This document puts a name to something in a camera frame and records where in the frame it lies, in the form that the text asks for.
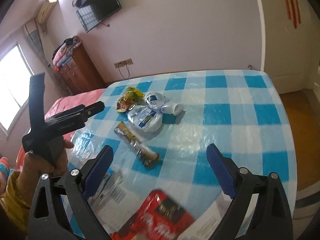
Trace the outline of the yellow sleeved left forearm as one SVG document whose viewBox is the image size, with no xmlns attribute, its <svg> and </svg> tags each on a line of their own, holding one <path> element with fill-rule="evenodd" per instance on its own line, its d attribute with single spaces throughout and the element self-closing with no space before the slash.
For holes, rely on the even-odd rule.
<svg viewBox="0 0 320 240">
<path fill-rule="evenodd" d="M 34 185 L 20 179 L 21 172 L 9 177 L 4 197 L 1 198 L 1 226 L 3 231 L 24 238 L 28 232 L 29 212 L 35 192 Z"/>
</svg>

